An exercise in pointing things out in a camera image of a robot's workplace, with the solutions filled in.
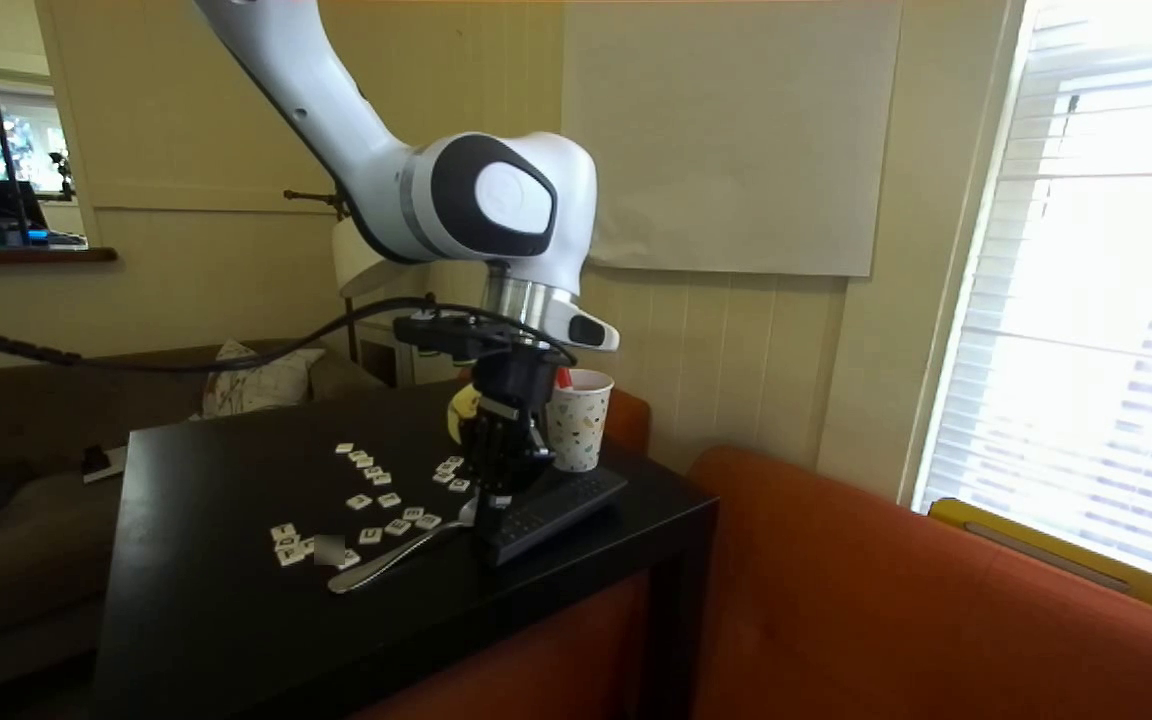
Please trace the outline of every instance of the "brown leather couch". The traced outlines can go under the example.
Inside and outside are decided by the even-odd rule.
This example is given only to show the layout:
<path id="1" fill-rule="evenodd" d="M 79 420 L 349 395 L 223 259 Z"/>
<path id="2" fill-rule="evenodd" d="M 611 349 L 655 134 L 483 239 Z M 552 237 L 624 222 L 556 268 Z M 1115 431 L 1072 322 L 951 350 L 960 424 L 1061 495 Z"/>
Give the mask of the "brown leather couch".
<path id="1" fill-rule="evenodd" d="M 1152 608 L 782 461 L 707 447 L 721 499 L 700 720 L 1152 720 Z M 639 583 L 366 706 L 635 714 Z"/>

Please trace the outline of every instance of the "table leg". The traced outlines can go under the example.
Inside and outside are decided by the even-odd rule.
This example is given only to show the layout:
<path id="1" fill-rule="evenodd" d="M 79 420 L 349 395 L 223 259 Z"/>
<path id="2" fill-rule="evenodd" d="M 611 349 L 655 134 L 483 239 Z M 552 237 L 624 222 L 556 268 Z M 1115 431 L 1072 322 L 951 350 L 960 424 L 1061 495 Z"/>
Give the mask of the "table leg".
<path id="1" fill-rule="evenodd" d="M 710 531 L 704 531 L 700 538 L 685 542 L 685 551 L 652 566 L 639 714 L 662 714 L 662 720 L 693 714 L 707 538 Z"/>

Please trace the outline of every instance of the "black table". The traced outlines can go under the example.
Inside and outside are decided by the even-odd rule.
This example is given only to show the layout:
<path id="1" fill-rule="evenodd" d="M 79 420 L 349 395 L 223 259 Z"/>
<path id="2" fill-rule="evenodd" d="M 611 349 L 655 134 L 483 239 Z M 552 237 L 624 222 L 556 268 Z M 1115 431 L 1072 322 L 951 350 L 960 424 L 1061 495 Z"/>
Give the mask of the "black table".
<path id="1" fill-rule="evenodd" d="M 688 714 L 680 687 L 693 687 L 715 512 L 647 461 L 608 453 L 626 491 L 509 566 L 488 566 L 463 531 L 349 598 L 326 595 L 324 575 L 270 565 L 276 518 L 326 525 L 339 509 L 334 440 L 413 464 L 449 457 L 449 391 L 136 431 L 93 713 L 350 713 L 647 566 L 642 706 Z"/>

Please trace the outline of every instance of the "window blinds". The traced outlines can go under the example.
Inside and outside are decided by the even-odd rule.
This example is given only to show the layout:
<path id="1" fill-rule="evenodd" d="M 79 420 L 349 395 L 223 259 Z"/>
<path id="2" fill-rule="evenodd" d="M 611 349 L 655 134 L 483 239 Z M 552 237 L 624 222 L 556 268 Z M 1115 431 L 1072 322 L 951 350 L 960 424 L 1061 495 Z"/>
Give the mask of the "window blinds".
<path id="1" fill-rule="evenodd" d="M 1030 0 L 917 509 L 1152 570 L 1152 0 Z"/>

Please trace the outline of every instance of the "cable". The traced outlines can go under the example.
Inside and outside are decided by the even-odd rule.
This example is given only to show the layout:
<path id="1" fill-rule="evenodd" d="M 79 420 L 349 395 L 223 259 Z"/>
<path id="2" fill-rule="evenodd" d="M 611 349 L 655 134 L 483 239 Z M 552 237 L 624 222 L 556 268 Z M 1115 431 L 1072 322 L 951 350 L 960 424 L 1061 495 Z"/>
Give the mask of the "cable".
<path id="1" fill-rule="evenodd" d="M 356 322 L 356 321 L 366 321 L 366 315 L 379 315 L 379 312 L 400 312 L 400 308 L 414 308 L 414 312 L 430 312 L 430 315 L 475 315 L 475 321 L 493 321 L 493 322 L 503 322 L 510 332 L 523 332 L 533 338 L 541 338 L 548 350 L 562 354 L 562 363 L 574 363 L 574 354 L 548 332 L 541 328 L 528 328 L 510 315 L 498 315 L 498 312 L 488 312 L 488 308 L 467 308 L 467 305 L 434 305 L 430 295 L 390 295 L 390 300 L 375 300 L 375 305 L 365 305 L 365 308 L 350 308 L 334 321 L 326 321 L 324 328 L 299 337 L 299 338 L 286 338 L 282 349 L 270 349 L 270 350 L 255 350 L 255 354 L 235 354 L 235 361 L 207 361 L 207 363 L 123 363 L 123 361 L 89 361 L 79 350 L 62 350 L 62 349 L 47 349 L 47 343 L 27 343 L 27 338 L 12 338 L 12 337 L 0 337 L 0 354 L 20 354 L 20 361 L 34 361 L 34 363 L 57 363 L 57 369 L 79 369 L 79 371 L 136 371 L 136 377 L 202 377 L 202 371 L 242 371 L 242 369 L 258 369 L 258 363 L 270 363 L 280 354 L 292 354 L 295 349 L 308 349 L 330 332 L 339 332 L 344 322 Z"/>

